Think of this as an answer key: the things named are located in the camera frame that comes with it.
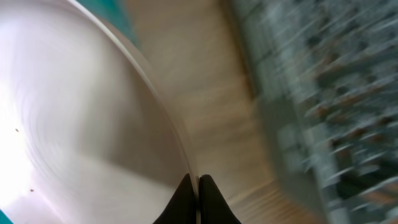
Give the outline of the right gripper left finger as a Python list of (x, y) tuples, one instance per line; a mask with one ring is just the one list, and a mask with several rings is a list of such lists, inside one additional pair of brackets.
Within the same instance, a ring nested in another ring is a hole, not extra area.
[(164, 211), (154, 224), (196, 224), (197, 201), (190, 174), (185, 174)]

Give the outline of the large white plate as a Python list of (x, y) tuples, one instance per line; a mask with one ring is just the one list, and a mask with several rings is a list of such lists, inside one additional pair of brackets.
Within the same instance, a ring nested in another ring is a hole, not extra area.
[(1, 2), (1, 211), (153, 223), (195, 167), (154, 71), (77, 1)]

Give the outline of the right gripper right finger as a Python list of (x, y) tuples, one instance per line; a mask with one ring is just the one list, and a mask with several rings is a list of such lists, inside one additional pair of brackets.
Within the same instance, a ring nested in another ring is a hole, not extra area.
[(211, 175), (199, 180), (201, 224), (241, 224), (236, 218)]

